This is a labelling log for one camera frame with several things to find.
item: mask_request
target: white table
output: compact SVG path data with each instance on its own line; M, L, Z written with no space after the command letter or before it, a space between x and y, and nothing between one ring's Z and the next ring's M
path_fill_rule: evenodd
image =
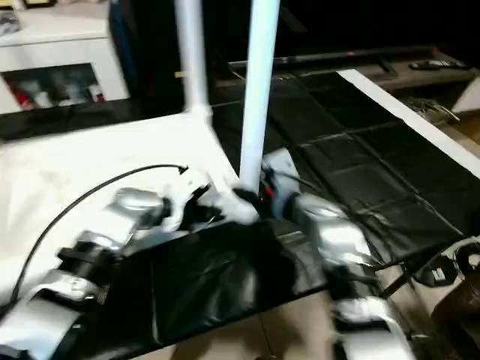
M137 167L180 164L233 185L237 175L215 133L202 118L182 113L127 124L27 139L0 147L0 304L11 293L36 238L68 204L101 182ZM71 246L119 188L162 192L179 176L153 169L118 181L77 206L52 229L35 255L25 288L59 264L59 248Z

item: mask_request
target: tiled floor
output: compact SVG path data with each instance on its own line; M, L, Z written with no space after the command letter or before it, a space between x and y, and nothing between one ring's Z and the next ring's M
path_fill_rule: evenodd
M324 294L277 307L137 360L328 360L334 339Z

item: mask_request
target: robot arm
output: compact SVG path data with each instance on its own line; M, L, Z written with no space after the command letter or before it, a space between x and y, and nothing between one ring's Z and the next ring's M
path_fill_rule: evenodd
M67 333L81 332L83 315L100 302L102 286L108 284L134 233L169 216L169 203L156 193L121 189L73 248L60 250L61 265L5 316L0 359L59 357L66 350L59 345Z
M359 227L335 204L308 193L292 194L285 209L321 256L334 302L337 357L413 360L392 309L379 297L371 252Z

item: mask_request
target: white tube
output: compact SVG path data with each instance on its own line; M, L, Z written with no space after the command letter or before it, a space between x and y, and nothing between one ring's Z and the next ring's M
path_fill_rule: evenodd
M241 135L240 180L258 193L280 0L253 0L247 89Z
M209 111L201 0L175 0L185 109Z

